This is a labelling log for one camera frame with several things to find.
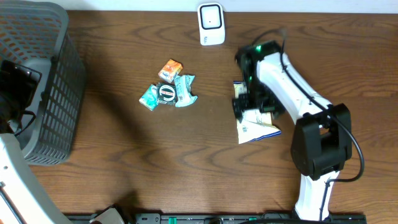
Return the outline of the teal snack packet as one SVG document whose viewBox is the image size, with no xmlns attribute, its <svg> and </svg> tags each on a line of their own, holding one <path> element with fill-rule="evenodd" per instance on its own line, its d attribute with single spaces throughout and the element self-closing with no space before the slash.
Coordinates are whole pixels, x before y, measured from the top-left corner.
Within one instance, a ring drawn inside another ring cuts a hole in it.
<svg viewBox="0 0 398 224">
<path fill-rule="evenodd" d="M 194 79 L 194 75 L 176 76 L 174 83 L 177 92 L 177 102 L 175 104 L 177 108 L 192 105 L 197 100 L 198 97 L 191 94 L 191 87 Z"/>
</svg>

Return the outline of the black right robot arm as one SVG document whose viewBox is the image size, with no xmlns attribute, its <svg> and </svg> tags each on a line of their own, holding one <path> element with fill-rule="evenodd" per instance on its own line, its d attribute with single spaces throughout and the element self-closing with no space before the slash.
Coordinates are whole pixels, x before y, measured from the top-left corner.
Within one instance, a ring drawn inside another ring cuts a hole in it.
<svg viewBox="0 0 398 224">
<path fill-rule="evenodd" d="M 242 47 L 234 59 L 246 87 L 232 100 L 235 118 L 242 123 L 251 110 L 289 114 L 295 125 L 290 153 L 301 174 L 295 215 L 301 220 L 331 220 L 333 181 L 352 157 L 349 109 L 318 94 L 274 40 Z"/>
</svg>

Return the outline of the yellow snack bag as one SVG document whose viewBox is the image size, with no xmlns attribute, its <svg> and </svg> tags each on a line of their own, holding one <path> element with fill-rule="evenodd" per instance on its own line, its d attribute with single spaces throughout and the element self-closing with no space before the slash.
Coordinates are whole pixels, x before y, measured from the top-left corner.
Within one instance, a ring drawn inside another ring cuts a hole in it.
<svg viewBox="0 0 398 224">
<path fill-rule="evenodd" d="M 236 118 L 238 143 L 260 141 L 280 135 L 282 132 L 272 124 L 271 113 L 262 113 L 259 109 L 243 109 L 244 96 L 248 92 L 243 82 L 233 82 L 233 113 Z"/>
</svg>

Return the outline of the teal small box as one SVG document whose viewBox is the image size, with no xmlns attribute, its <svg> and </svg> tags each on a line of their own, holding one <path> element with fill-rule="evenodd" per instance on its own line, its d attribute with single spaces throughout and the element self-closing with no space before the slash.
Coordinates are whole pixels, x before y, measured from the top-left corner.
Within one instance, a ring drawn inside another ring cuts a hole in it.
<svg viewBox="0 0 398 224">
<path fill-rule="evenodd" d="M 139 102 L 147 109 L 153 111 L 158 106 L 157 87 L 151 85 L 146 92 L 141 96 Z"/>
</svg>

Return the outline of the black round-logo packet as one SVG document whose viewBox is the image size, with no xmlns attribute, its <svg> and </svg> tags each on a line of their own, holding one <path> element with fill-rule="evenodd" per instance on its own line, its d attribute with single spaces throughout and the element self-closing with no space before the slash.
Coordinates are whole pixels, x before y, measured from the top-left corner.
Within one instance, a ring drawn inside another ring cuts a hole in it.
<svg viewBox="0 0 398 224">
<path fill-rule="evenodd" d="M 175 105 L 177 102 L 177 92 L 174 85 L 157 84 L 157 102 L 165 105 Z"/>
</svg>

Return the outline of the orange small box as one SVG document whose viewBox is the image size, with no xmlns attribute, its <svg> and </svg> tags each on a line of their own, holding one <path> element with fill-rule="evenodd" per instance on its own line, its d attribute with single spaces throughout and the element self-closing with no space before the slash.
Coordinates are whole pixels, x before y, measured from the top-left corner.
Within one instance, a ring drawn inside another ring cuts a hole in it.
<svg viewBox="0 0 398 224">
<path fill-rule="evenodd" d="M 158 76 L 166 81 L 172 83 L 175 77 L 181 72 L 183 65 L 173 59 L 170 59 L 160 70 Z"/>
</svg>

